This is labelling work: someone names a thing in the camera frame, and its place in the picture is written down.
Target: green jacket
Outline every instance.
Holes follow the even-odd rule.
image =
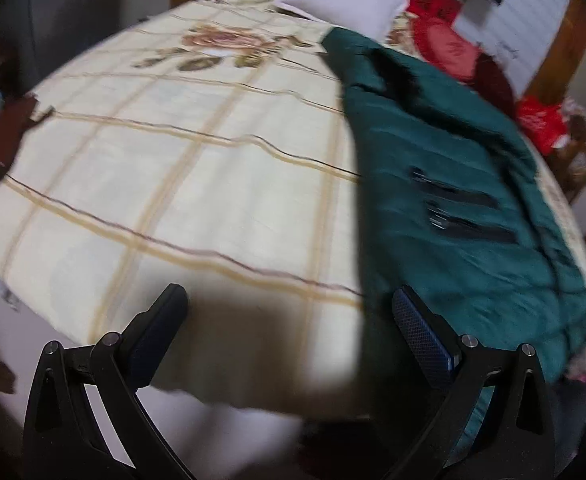
[[[373,415],[406,447],[433,407],[393,322],[412,286],[459,334],[537,349],[555,381],[586,339],[586,287],[537,184],[517,126],[422,61],[334,28],[326,61],[343,83],[359,174],[364,358]],[[480,398],[461,446],[476,434]]]

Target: white floor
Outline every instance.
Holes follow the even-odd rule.
[[[51,328],[25,306],[9,305],[0,294],[0,360],[17,376],[13,395],[0,393],[0,404],[20,426],[33,373],[43,346],[56,339],[63,346],[76,346]],[[113,456],[131,463],[110,425],[97,390],[88,386],[96,418]],[[229,406],[206,406],[184,392],[163,392],[151,386],[138,391],[138,397],[151,420],[187,467],[200,480],[227,479],[251,466],[245,478],[262,478],[259,466],[287,462],[291,457],[302,420],[257,410],[238,410]],[[19,442],[2,442],[10,454],[18,454]],[[304,474],[287,466],[277,476],[304,479]]]

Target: white pillow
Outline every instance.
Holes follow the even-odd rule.
[[[394,18],[407,9],[409,0],[275,0],[273,4],[305,18],[384,41]]]

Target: jacket zipper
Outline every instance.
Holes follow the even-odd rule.
[[[482,225],[464,218],[452,216],[439,208],[435,202],[428,202],[429,221],[443,234],[454,238],[473,238],[505,244],[515,244],[518,239],[515,232],[496,225]]]
[[[439,196],[440,198],[447,198],[454,202],[485,205],[492,207],[493,209],[500,208],[497,200],[489,194],[481,191],[466,191],[445,184],[444,182],[432,180],[428,178],[420,168],[411,168],[411,177],[425,192],[431,195]]]

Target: bed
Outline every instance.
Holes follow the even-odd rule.
[[[358,173],[331,28],[272,0],[199,0],[124,30],[34,92],[54,114],[0,183],[0,280],[79,344],[168,283],[191,312],[154,384],[317,418],[366,411]],[[419,57],[408,13],[386,45]],[[586,249],[537,156],[586,283]]]

